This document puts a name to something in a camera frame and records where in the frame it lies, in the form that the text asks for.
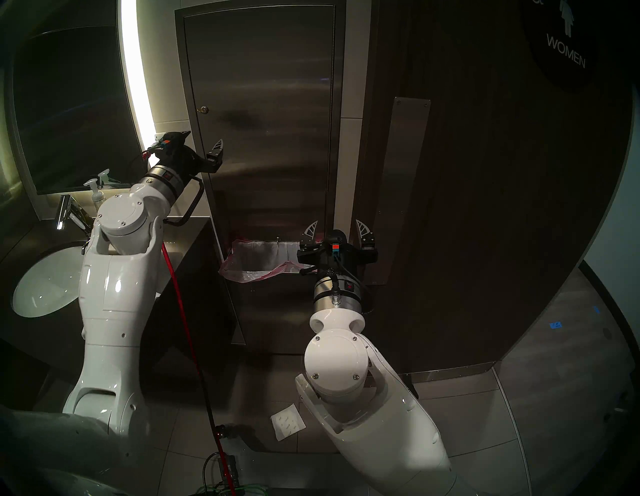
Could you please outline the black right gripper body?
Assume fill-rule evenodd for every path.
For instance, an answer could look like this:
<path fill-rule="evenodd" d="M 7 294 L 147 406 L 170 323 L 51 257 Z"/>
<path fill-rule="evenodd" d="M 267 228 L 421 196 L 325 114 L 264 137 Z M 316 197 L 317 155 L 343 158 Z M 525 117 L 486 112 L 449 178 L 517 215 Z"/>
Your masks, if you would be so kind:
<path fill-rule="evenodd" d="M 375 263 L 377 259 L 375 242 L 360 242 L 358 247 L 354 246 L 341 230 L 331 230 L 316 245 L 302 245 L 301 240 L 297 251 L 297 262 L 308 265 L 301 274 L 315 272 L 318 280 L 326 277 L 328 270 L 356 279 L 357 267 Z"/>

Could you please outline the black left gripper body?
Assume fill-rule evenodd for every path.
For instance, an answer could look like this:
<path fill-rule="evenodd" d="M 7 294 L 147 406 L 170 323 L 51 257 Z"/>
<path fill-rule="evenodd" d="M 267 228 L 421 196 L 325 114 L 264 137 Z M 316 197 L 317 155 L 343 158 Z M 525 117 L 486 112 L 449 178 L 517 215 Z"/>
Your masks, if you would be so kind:
<path fill-rule="evenodd" d="M 164 138 L 152 145 L 152 154 L 159 159 L 157 165 L 169 168 L 177 175 L 187 177 L 195 177 L 198 174 L 215 174 L 223 163 L 223 156 L 207 156 L 206 153 L 205 157 L 200 157 L 186 145 L 165 145 Z"/>

